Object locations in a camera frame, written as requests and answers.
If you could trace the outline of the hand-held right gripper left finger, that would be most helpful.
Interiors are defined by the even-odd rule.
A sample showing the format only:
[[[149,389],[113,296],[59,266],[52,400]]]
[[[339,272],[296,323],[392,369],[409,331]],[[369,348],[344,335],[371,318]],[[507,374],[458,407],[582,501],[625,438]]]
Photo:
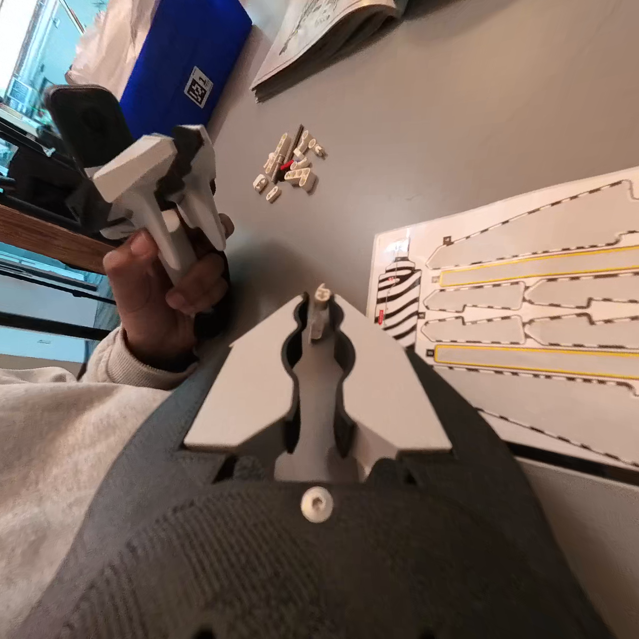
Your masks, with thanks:
[[[299,380],[308,321],[300,294],[235,340],[183,443],[220,454],[292,454],[300,438]]]

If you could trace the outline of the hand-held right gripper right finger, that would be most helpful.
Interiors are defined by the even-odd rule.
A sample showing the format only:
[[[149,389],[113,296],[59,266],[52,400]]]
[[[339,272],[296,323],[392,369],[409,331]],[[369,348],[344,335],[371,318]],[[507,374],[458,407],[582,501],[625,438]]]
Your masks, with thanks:
[[[341,370],[333,434],[340,457],[355,460],[358,478],[366,480],[382,459],[451,452],[404,347],[339,295],[330,300],[330,323]]]

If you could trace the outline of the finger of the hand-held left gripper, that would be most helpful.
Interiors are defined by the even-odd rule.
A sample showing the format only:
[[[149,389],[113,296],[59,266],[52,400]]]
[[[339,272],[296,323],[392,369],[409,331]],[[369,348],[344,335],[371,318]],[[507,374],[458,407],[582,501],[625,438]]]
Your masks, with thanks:
[[[155,195],[157,183],[167,174],[176,156],[171,138],[144,135],[92,177],[106,202],[129,213],[134,228],[150,233],[174,285],[196,261],[179,212],[175,208],[162,211]]]
[[[199,229],[217,251],[226,250],[226,229],[217,210],[216,157],[203,125],[178,125],[172,130],[177,149],[175,160],[183,188],[172,196],[191,229]]]

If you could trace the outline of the small white lego piece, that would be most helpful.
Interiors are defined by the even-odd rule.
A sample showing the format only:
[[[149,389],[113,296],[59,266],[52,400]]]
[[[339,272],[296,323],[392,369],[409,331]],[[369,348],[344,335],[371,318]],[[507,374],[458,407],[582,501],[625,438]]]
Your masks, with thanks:
[[[332,291],[325,283],[320,284],[313,295],[309,315],[309,343],[317,344],[330,326],[330,301]]]

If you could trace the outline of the lego instruction booklet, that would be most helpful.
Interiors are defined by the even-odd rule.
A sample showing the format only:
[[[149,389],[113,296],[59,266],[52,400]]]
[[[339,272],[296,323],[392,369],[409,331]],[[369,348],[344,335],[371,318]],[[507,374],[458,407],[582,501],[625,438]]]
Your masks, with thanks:
[[[251,85],[258,103],[344,58],[402,18],[407,1],[291,1]]]

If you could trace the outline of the person's left hand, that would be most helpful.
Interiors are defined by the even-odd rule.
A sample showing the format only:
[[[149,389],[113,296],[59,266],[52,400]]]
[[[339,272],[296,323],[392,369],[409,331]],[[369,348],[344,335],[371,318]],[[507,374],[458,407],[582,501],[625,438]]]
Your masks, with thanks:
[[[110,251],[103,266],[121,320],[124,341],[141,363],[169,372],[195,361],[195,318],[228,294],[228,262],[200,229],[185,227],[197,260],[173,285],[148,230]]]

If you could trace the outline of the clear plastic bag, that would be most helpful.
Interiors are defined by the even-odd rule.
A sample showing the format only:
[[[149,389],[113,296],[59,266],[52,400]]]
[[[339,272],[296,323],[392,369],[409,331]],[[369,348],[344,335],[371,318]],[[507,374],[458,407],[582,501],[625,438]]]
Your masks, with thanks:
[[[65,74],[70,86],[96,85],[120,99],[149,34],[160,1],[109,1],[76,44]]]

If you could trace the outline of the blue box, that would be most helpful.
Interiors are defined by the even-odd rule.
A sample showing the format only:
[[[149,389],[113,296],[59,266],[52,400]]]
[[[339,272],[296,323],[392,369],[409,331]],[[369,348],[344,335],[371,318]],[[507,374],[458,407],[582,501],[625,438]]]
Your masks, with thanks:
[[[117,99],[133,138],[207,125],[251,30],[240,1],[160,1]]]

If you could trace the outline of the wooden-topped desk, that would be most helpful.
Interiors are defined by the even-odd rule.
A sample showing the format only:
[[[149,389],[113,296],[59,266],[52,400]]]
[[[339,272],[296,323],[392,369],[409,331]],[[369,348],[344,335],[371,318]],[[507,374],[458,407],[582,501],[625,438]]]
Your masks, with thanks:
[[[1,205],[1,242],[63,262],[78,270],[106,274],[105,242]]]

